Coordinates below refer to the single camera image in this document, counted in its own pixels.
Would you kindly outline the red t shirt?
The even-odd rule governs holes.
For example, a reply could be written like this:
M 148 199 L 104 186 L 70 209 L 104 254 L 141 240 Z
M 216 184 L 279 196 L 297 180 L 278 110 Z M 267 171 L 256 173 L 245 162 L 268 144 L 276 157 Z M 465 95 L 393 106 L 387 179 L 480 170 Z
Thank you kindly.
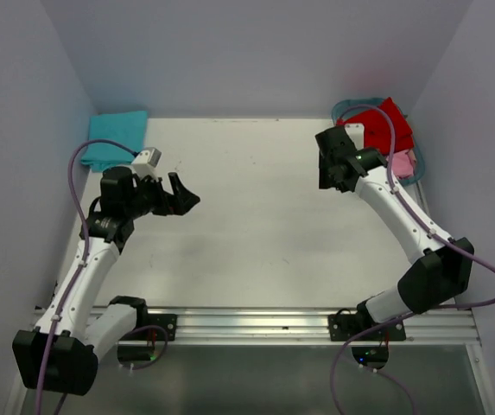
M 346 99 L 332 109 L 335 124 L 362 124 L 364 126 L 364 147 L 379 150 L 384 156 L 390 153 L 390 126 L 384 116 L 376 110 L 357 108 L 356 105 L 372 105 L 381 109 L 390 119 L 395 131 L 395 152 L 411 150 L 415 147 L 413 131 L 397 103 L 391 98 Z

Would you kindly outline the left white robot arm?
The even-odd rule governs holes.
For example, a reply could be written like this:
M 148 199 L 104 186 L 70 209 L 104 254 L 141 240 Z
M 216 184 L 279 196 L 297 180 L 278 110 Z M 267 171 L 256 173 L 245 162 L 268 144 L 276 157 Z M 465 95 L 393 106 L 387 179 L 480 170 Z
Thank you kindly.
M 102 316 L 89 322 L 98 292 L 117 263 L 135 220 L 187 214 L 200 203 L 180 177 L 171 172 L 172 190 L 149 171 L 140 176 L 118 166 L 103 172 L 100 194 L 92 202 L 79 234 L 77 252 L 52 303 L 31 330 L 20 330 L 12 343 L 17 367 L 28 389 L 85 395 L 95 381 L 98 365 L 123 337 L 141 339 L 165 328 L 150 323 L 148 306 L 139 297 L 114 297 Z

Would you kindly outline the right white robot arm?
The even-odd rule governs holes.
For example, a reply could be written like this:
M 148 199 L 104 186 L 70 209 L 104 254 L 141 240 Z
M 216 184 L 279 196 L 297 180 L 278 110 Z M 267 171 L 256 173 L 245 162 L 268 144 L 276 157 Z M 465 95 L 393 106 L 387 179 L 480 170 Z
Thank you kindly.
M 355 313 L 338 312 L 335 325 L 348 334 L 375 339 L 386 322 L 422 314 L 463 293 L 472 269 L 473 245 L 452 236 L 409 199 L 388 163 L 374 148 L 359 150 L 343 126 L 315 137 L 319 147 L 319 187 L 352 192 L 365 201 L 396 237 L 410 267 L 392 288 L 359 303 Z

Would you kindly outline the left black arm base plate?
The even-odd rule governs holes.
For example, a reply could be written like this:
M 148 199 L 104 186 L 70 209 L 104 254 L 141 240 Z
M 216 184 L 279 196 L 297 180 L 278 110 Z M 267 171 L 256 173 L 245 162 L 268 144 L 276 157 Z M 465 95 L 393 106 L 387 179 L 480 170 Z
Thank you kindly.
M 168 335 L 168 340 L 175 340 L 176 330 L 178 328 L 178 316 L 176 314 L 148 314 L 147 326 L 158 326 L 160 329 L 145 329 L 135 334 L 137 340 L 146 341 L 148 343 L 156 343 L 164 341 L 164 334 Z

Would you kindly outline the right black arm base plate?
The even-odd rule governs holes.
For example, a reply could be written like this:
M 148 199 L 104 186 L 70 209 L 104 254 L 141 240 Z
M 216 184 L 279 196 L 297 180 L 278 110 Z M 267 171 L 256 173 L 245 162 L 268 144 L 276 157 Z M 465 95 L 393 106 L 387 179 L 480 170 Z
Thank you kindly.
M 340 309 L 327 316 L 327 328 L 332 342 L 345 342 L 371 327 L 375 323 L 366 321 L 358 312 L 348 309 Z M 405 328 L 402 322 L 387 328 L 373 331 L 363 335 L 362 342 L 402 342 L 407 339 Z

